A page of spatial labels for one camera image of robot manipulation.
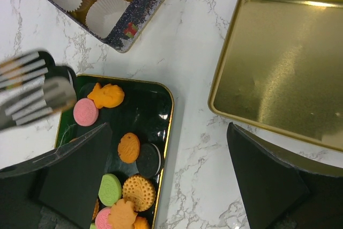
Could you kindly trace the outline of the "black sandwich cookie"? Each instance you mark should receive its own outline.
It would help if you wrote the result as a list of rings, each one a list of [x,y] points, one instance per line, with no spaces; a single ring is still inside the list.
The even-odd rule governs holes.
[[[145,178],[157,176],[164,165],[164,157],[159,148],[153,143],[143,144],[140,148],[136,166],[139,174]]]

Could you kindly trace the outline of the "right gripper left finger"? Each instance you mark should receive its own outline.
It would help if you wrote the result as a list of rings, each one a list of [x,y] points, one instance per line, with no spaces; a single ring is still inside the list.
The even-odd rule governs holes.
[[[104,123],[1,169],[1,228],[89,228],[111,136]]]

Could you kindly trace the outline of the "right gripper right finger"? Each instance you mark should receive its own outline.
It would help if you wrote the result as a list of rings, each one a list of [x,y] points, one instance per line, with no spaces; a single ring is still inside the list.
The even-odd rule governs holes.
[[[230,123],[227,143],[251,228],[342,228],[342,168]]]

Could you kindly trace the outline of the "orange round cookie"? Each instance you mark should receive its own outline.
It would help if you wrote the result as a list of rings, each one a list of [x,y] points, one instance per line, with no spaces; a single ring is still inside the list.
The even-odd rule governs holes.
[[[126,133],[118,144],[118,156],[127,164],[135,162],[140,153],[140,141],[137,135],[132,132]]]

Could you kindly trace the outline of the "gold tin lid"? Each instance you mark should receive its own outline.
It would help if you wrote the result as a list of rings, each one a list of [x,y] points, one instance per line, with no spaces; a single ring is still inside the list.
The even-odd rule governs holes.
[[[237,0],[208,106],[341,151],[342,0]]]

